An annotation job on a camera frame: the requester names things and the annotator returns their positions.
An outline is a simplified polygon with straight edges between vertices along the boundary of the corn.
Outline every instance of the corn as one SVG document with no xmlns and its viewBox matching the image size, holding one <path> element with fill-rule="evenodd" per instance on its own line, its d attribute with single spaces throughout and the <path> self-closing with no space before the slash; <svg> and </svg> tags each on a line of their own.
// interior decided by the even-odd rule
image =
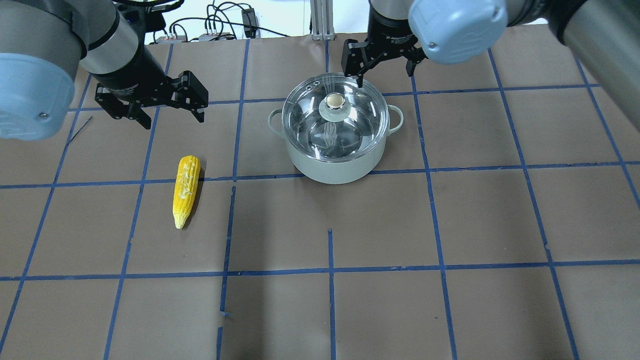
<svg viewBox="0 0 640 360">
<path fill-rule="evenodd" d="M 198 188 L 200 160 L 193 155 L 180 159 L 173 191 L 173 219 L 176 229 L 182 229 L 193 207 Z"/>
</svg>

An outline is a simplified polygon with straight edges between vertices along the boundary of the lid knob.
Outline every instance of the lid knob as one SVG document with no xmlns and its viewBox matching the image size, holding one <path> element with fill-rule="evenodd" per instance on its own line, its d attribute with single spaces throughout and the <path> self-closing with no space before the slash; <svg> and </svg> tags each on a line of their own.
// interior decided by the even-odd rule
<svg viewBox="0 0 640 360">
<path fill-rule="evenodd" d="M 344 96 L 337 92 L 332 92 L 324 98 L 326 105 L 333 110 L 337 110 L 344 105 Z"/>
</svg>

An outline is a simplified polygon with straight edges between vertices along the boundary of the glass lid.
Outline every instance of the glass lid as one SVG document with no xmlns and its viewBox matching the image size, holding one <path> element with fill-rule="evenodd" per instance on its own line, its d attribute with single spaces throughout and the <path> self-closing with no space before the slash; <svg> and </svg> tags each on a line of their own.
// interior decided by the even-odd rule
<svg viewBox="0 0 640 360">
<path fill-rule="evenodd" d="M 321 74 L 298 85 L 285 101 L 282 125 L 303 154 L 341 163 L 367 154 L 386 136 L 387 103 L 370 82 L 358 88 L 342 74 Z"/>
</svg>

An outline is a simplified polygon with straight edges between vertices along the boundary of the white pot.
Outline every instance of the white pot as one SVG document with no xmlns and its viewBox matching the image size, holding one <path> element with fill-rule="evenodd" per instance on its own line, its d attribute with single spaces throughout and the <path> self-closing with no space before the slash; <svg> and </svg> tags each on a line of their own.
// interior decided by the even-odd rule
<svg viewBox="0 0 640 360">
<path fill-rule="evenodd" d="M 276 109 L 271 112 L 268 118 L 269 128 L 278 136 L 287 142 L 287 152 L 293 165 L 307 177 L 325 184 L 344 184 L 350 183 L 367 175 L 380 162 L 382 154 L 385 152 L 385 144 L 387 136 L 395 133 L 404 123 L 404 114 L 402 110 L 393 105 L 386 105 L 387 119 L 388 109 L 394 110 L 400 115 L 400 124 L 393 129 L 389 129 L 389 121 L 387 121 L 387 131 L 380 141 L 362 156 L 345 162 L 328 162 L 313 158 L 299 151 L 294 144 L 288 139 L 283 131 L 276 131 L 271 125 L 271 119 L 282 112 L 282 109 Z"/>
</svg>

